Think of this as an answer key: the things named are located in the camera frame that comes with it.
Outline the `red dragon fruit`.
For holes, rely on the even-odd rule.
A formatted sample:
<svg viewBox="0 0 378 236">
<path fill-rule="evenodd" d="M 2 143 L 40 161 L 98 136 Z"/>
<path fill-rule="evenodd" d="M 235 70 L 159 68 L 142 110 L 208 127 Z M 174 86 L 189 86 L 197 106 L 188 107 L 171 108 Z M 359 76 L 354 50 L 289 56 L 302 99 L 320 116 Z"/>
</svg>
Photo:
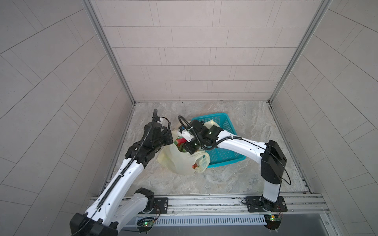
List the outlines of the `red dragon fruit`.
<svg viewBox="0 0 378 236">
<path fill-rule="evenodd" d="M 180 151 L 180 152 L 187 152 L 185 150 L 185 147 L 184 147 L 184 144 L 187 142 L 187 140 L 181 136 L 179 136 L 175 141 L 174 141 L 174 144 L 176 145 L 177 149 Z"/>
</svg>

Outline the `pale yellow plastic bag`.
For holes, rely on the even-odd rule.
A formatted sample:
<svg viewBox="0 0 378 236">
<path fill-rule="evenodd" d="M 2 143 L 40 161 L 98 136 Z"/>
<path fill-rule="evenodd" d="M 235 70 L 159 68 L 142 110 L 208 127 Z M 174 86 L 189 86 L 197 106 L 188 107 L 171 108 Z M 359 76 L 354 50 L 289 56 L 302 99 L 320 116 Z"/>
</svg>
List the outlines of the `pale yellow plastic bag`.
<svg viewBox="0 0 378 236">
<path fill-rule="evenodd" d="M 186 125 L 189 124 L 188 121 L 182 116 L 179 116 L 178 119 L 181 124 L 179 128 L 185 129 Z M 213 120 L 205 123 L 207 128 L 210 128 L 211 125 L 219 127 Z M 180 152 L 173 143 L 162 148 L 157 157 L 157 161 L 160 165 L 166 167 L 173 173 L 178 175 L 192 175 L 195 172 L 203 173 L 207 169 L 210 164 L 210 155 L 202 148 L 194 154 Z"/>
</svg>

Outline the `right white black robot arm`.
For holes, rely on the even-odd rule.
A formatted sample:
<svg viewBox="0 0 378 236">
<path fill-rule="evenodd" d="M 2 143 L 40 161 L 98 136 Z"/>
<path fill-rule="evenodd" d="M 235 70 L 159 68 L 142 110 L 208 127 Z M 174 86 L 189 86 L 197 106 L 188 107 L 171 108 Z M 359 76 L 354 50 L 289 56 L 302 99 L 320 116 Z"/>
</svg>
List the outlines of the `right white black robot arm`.
<svg viewBox="0 0 378 236">
<path fill-rule="evenodd" d="M 190 154 L 199 149 L 211 151 L 221 148 L 241 154 L 259 164 L 260 175 L 264 179 L 260 205 L 265 211 L 273 211 L 278 207 L 287 159 L 277 142 L 252 141 L 216 125 L 207 128 L 204 122 L 198 120 L 188 122 L 182 116 L 178 119 L 181 124 L 178 134 L 186 140 L 183 147 Z"/>
</svg>

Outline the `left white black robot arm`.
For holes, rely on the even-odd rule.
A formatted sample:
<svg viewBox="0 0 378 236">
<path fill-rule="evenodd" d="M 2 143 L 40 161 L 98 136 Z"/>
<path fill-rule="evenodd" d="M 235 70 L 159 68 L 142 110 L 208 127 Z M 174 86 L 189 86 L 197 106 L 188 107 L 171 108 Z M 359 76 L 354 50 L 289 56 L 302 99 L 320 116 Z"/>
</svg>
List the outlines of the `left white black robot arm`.
<svg viewBox="0 0 378 236">
<path fill-rule="evenodd" d="M 76 213 L 71 219 L 73 236 L 116 236 L 138 213 L 154 207 L 154 193 L 144 188 L 137 190 L 127 203 L 121 202 L 156 153 L 173 143 L 170 126 L 163 126 L 160 119 L 153 115 L 144 127 L 142 139 L 128 149 L 109 185 L 83 214 Z"/>
</svg>

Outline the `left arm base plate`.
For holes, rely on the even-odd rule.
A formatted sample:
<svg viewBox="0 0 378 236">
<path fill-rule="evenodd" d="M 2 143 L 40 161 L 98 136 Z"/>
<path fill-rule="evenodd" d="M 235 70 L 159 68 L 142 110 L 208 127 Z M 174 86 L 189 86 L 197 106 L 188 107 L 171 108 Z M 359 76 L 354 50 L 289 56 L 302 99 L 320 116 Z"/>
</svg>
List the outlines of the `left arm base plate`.
<svg viewBox="0 0 378 236">
<path fill-rule="evenodd" d="M 139 214 L 166 214 L 168 200 L 167 197 L 155 197 L 153 203 L 148 201 L 146 209 L 139 212 Z"/>
</svg>

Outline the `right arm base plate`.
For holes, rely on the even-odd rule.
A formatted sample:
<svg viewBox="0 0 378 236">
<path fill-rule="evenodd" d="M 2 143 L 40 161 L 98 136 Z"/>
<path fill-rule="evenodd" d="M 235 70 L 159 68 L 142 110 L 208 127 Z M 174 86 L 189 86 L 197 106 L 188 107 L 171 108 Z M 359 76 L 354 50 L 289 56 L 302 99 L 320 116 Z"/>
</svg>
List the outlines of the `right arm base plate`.
<svg viewBox="0 0 378 236">
<path fill-rule="evenodd" d="M 248 208 L 248 212 L 287 212 L 287 206 L 282 196 L 278 196 L 276 202 L 271 202 L 261 196 L 247 196 L 242 200 Z"/>
</svg>

